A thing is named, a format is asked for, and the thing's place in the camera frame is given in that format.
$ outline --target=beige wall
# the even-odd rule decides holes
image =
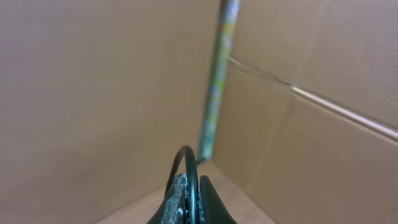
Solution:
[[[397,131],[395,1],[242,1],[232,56]],[[229,68],[214,163],[277,223],[397,223],[398,144]]]
[[[92,223],[196,147],[217,1],[0,2],[0,223]]]

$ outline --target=wire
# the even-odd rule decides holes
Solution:
[[[166,192],[171,188],[174,178],[177,174],[178,167],[182,158],[185,157],[185,168],[187,170],[188,179],[188,215],[189,224],[197,224],[199,220],[198,209],[198,171],[195,160],[195,154],[190,146],[182,146],[174,157],[173,167],[170,171],[169,180],[167,181]]]

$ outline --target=beige floor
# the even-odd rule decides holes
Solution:
[[[207,175],[231,216],[238,223],[274,224],[232,181],[210,162],[198,166],[198,174]],[[155,190],[114,212],[96,224],[146,223],[158,209],[164,187]]]

